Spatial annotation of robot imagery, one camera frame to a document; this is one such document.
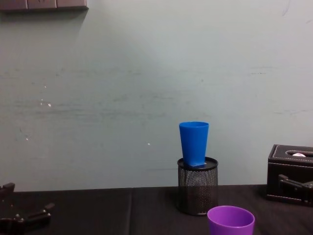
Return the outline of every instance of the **leather tissue box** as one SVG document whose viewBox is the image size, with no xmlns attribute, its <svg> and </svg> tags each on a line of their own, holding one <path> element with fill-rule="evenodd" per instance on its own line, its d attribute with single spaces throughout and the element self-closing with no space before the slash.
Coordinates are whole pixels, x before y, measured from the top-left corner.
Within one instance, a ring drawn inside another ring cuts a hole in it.
<svg viewBox="0 0 313 235">
<path fill-rule="evenodd" d="M 313 147 L 273 146 L 268 157 L 267 199 L 313 205 Z"/>
</svg>

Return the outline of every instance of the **mesh pen holder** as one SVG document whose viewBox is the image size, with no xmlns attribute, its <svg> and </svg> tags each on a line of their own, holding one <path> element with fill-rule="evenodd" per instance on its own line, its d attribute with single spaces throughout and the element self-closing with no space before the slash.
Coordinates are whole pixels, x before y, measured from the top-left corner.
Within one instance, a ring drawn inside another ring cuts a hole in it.
<svg viewBox="0 0 313 235">
<path fill-rule="evenodd" d="M 177 207 L 190 215 L 206 215 L 218 205 L 218 162 L 205 158 L 205 164 L 189 166 L 183 159 L 178 162 L 179 194 Z"/>
</svg>

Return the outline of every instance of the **black tablecloth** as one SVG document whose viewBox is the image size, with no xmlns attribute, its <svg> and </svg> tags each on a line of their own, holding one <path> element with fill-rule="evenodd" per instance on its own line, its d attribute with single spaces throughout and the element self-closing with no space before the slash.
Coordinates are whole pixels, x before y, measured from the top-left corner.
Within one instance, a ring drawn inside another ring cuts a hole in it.
<svg viewBox="0 0 313 235">
<path fill-rule="evenodd" d="M 312 235 L 313 208 L 264 199 L 266 186 L 219 186 L 219 204 L 256 217 L 255 235 Z M 30 235 L 209 235 L 205 216 L 180 213 L 177 188 L 20 192 L 23 210 L 55 203 L 48 227 Z"/>
</svg>

